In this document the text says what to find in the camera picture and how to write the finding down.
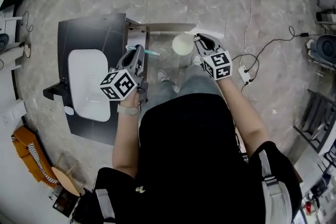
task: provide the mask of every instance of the white sink basin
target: white sink basin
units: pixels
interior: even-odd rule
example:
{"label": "white sink basin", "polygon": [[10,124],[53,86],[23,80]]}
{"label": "white sink basin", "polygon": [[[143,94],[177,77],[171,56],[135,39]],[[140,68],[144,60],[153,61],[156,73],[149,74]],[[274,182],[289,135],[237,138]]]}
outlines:
{"label": "white sink basin", "polygon": [[69,54],[68,66],[75,112],[85,119],[108,121],[110,101],[99,88],[109,71],[104,53],[100,50],[73,50]]}

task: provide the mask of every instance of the cable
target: cable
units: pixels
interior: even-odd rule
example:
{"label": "cable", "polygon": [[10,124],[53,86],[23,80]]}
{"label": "cable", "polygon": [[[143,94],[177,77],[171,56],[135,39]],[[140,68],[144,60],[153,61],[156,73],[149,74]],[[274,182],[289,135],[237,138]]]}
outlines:
{"label": "cable", "polygon": [[[295,34],[295,30],[294,30],[294,28],[292,26],[289,26],[288,30],[289,30],[290,34],[292,35],[292,37],[290,39],[282,39],[282,38],[272,39],[269,43],[267,43],[266,45],[264,45],[264,47],[262,48],[262,50],[257,54],[256,59],[265,50],[265,48],[268,45],[270,45],[273,41],[292,41],[295,37],[321,36],[321,35],[318,35],[318,34],[309,34],[309,33],[301,33],[300,35],[296,35]],[[247,69],[247,72],[256,64],[256,62],[257,62],[257,60],[255,60],[254,63],[251,65],[251,67]]]}
{"label": "cable", "polygon": [[141,109],[141,104],[143,103],[143,101],[144,101],[144,100],[140,100],[139,103],[138,103],[138,107],[139,107],[140,112],[141,112],[141,110],[142,110],[142,109]]}
{"label": "cable", "polygon": [[7,45],[8,45],[8,43],[5,44],[5,45],[0,49],[0,52],[3,51],[4,49],[6,49]]}
{"label": "cable", "polygon": [[239,138],[238,138],[238,134],[236,133],[236,140],[237,140],[237,145],[238,145],[238,150],[239,150],[239,153],[241,154],[241,146],[240,146],[240,141],[239,141]]}
{"label": "cable", "polygon": [[291,40],[293,40],[295,37],[321,36],[321,35],[318,35],[318,34],[309,34],[309,33],[301,33],[300,35],[296,35],[296,34],[295,34],[295,29],[294,29],[292,26],[289,26],[289,27],[288,27],[288,30],[289,30],[290,34],[292,35],[291,38],[289,38],[289,39],[282,39],[282,38],[272,39],[269,43],[267,43],[266,45],[264,45],[264,47],[263,47],[262,50],[257,54],[257,56],[255,56],[255,55],[253,55],[253,54],[244,54],[244,53],[243,53],[242,55],[237,55],[236,57],[234,57],[234,58],[232,59],[232,61],[235,60],[235,59],[237,59],[238,57],[243,58],[245,55],[251,55],[251,56],[253,56],[253,57],[255,58],[255,61],[254,61],[254,63],[250,66],[250,68],[248,68],[248,69],[245,70],[245,72],[250,71],[251,68],[256,64],[256,62],[258,62],[258,68],[257,68],[256,74],[255,74],[254,78],[251,79],[252,81],[254,81],[254,80],[256,79],[257,75],[258,75],[258,71],[259,71],[259,67],[260,67],[260,61],[259,61],[258,57],[259,57],[260,54],[265,50],[265,48],[266,48],[268,45],[270,45],[273,41],[291,41]]}
{"label": "cable", "polygon": [[257,71],[256,71],[256,74],[255,74],[254,78],[251,79],[251,82],[252,82],[252,81],[254,81],[254,80],[256,79],[257,74],[258,74],[258,70],[259,70],[259,67],[260,67],[259,59],[258,59],[255,55],[253,55],[253,54],[241,54],[241,55],[237,55],[235,58],[233,58],[232,61],[235,60],[235,59],[237,59],[238,57],[243,57],[243,56],[245,56],[245,55],[251,55],[251,56],[253,56],[254,58],[256,58],[256,61],[258,61],[258,68],[257,68]]}
{"label": "cable", "polygon": [[4,63],[3,60],[1,60],[1,59],[0,59],[0,61],[2,62],[2,67],[1,67],[1,69],[0,69],[0,71],[1,71],[1,70],[4,69],[5,63]]}
{"label": "cable", "polygon": [[252,0],[251,0],[250,21],[248,22],[248,25],[247,25],[247,27],[246,27],[246,29],[245,29],[245,32],[244,32],[244,45],[245,45],[245,49],[244,49],[244,51],[243,51],[243,56],[242,56],[242,58],[241,58],[241,60],[240,60],[239,67],[242,66],[242,63],[241,63],[241,62],[242,62],[242,60],[243,60],[243,57],[244,57],[244,55],[245,55],[246,50],[247,50],[248,52],[252,52],[252,51],[253,51],[253,48],[249,49],[249,47],[246,45],[246,33],[247,33],[247,30],[248,30],[248,28],[250,27],[251,22],[252,22],[252,8],[253,8],[253,5],[252,5],[252,4],[253,4],[253,3],[252,3]]}
{"label": "cable", "polygon": [[23,18],[25,17],[25,15],[27,14],[27,24],[26,24],[26,30],[27,30],[27,37],[26,37],[26,40],[25,40],[25,43],[28,39],[28,36],[29,34],[33,31],[34,29],[34,25],[31,24],[29,27],[28,27],[28,22],[29,22],[29,11],[25,11],[25,13],[23,13],[23,16],[22,16],[22,21],[21,21],[21,26],[23,25]]}

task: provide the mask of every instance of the toothbrush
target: toothbrush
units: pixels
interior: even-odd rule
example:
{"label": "toothbrush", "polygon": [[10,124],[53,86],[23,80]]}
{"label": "toothbrush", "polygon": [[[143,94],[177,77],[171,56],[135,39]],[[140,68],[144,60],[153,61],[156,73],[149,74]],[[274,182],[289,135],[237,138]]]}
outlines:
{"label": "toothbrush", "polygon": [[[136,50],[135,46],[131,46],[131,45],[127,45],[126,46],[127,50]],[[160,54],[156,51],[152,51],[152,50],[145,50],[145,54],[151,54],[151,55],[155,55],[155,56],[160,56]]]}

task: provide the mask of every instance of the hand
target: hand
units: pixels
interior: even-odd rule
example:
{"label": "hand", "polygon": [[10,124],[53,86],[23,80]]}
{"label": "hand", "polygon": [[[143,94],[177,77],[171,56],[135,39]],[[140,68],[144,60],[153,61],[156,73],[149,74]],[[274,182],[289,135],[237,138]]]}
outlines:
{"label": "hand", "polygon": [[137,108],[139,106],[139,93],[135,88],[125,100],[120,101],[120,105],[126,108]]}

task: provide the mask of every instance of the white watch strap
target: white watch strap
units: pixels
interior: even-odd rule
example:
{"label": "white watch strap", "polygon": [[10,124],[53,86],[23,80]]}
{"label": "white watch strap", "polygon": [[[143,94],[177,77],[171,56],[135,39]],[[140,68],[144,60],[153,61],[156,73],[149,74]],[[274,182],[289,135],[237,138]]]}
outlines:
{"label": "white watch strap", "polygon": [[121,106],[118,104],[117,108],[118,113],[126,114],[126,115],[139,115],[140,110],[138,108],[126,108],[125,106]]}

